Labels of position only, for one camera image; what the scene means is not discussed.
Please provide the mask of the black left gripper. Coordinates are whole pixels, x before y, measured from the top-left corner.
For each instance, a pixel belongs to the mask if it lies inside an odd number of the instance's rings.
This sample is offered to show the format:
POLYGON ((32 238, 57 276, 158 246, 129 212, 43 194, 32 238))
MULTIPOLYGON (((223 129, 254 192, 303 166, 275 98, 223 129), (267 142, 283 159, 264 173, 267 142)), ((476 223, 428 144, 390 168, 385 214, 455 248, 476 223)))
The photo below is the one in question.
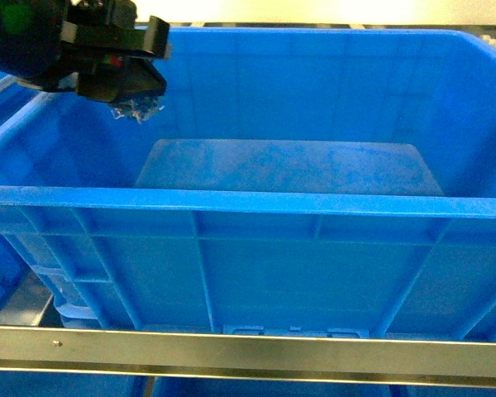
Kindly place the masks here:
POLYGON ((169 53, 170 24, 136 29, 132 1, 0 1, 0 71, 27 88, 100 103, 165 94, 150 60, 169 53))

